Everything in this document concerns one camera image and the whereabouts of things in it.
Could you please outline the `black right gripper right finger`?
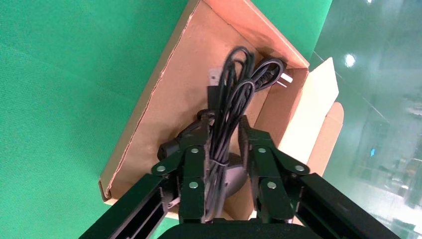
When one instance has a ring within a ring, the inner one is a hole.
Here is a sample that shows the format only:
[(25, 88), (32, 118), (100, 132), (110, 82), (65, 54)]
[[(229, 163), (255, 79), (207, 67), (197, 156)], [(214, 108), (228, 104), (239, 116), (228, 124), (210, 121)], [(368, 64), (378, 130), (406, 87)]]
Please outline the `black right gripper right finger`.
[(309, 167), (280, 151), (270, 133), (252, 128), (247, 116), (240, 119), (238, 143), (257, 218), (263, 223), (287, 223), (294, 211), (286, 188), (309, 174)]

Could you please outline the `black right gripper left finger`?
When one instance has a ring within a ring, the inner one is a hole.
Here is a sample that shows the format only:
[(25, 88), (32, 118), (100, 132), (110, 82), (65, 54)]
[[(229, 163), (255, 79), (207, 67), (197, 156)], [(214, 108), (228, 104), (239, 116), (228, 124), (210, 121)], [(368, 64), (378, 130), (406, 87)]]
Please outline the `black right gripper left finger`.
[(205, 177), (209, 153), (210, 117), (202, 115), (200, 124), (179, 141), (179, 149), (155, 164), (151, 172), (164, 179), (163, 193), (180, 197), (180, 223), (205, 222)]

